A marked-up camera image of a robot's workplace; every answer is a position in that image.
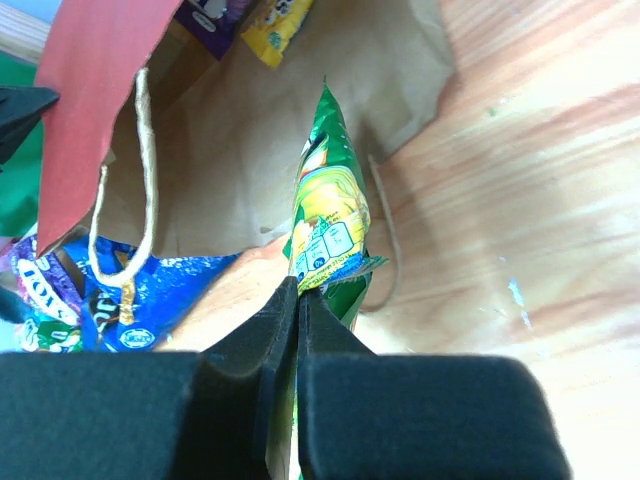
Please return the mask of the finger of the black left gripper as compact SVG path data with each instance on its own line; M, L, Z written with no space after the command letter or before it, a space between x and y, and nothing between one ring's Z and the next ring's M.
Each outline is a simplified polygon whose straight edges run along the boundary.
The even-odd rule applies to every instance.
M36 127L60 95L46 87L1 87L1 154L4 165Z

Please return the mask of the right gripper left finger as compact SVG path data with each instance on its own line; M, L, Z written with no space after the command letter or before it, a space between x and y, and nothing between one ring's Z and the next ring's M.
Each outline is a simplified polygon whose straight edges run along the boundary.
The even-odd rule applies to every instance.
M5 479L285 479L297 287L203 352L5 353Z

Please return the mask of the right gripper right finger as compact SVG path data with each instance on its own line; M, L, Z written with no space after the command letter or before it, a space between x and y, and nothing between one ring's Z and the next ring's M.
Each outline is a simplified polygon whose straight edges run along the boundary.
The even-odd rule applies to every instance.
M307 479L568 479L546 397L521 362L378 355L319 292L299 303L299 462Z

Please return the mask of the blue Doritos chip bag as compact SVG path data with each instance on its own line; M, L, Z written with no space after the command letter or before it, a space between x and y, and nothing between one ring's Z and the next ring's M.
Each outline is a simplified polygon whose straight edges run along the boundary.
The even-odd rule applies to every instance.
M148 258L122 287L99 282L89 263L88 237L64 246L84 279L82 343L86 351L148 351L166 340L239 257Z

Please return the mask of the red brown paper bag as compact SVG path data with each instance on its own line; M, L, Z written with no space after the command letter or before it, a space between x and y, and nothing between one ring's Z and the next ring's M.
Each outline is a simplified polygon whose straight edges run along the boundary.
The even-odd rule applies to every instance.
M36 82L43 118L38 248L87 224L137 244L145 195L133 95L174 1L65 1ZM435 116L453 74L436 1L317 1L277 68L235 43L221 61L183 54L150 86L159 257L226 255L285 235L299 156L321 92L342 109L361 158L383 160Z

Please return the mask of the purple Fox's candy packet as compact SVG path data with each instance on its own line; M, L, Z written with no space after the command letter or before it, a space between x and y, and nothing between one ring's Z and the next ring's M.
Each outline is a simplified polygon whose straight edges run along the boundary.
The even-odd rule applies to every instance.
M27 303L53 320L77 327L82 298L67 270L54 253L36 257L37 236L13 243L5 255Z

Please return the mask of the green Fox's candy packet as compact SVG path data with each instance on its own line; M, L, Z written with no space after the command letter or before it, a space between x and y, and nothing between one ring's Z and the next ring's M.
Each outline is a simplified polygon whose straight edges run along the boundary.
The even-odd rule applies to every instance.
M27 352L74 353L83 350L81 330L56 320L36 323L28 319L18 339L21 348Z

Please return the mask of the yellow snack packet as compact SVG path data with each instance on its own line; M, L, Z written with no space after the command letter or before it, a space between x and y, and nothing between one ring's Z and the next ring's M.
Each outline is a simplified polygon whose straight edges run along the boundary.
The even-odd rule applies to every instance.
M277 68L313 3L313 0L263 1L255 18L241 34L242 40L265 65Z

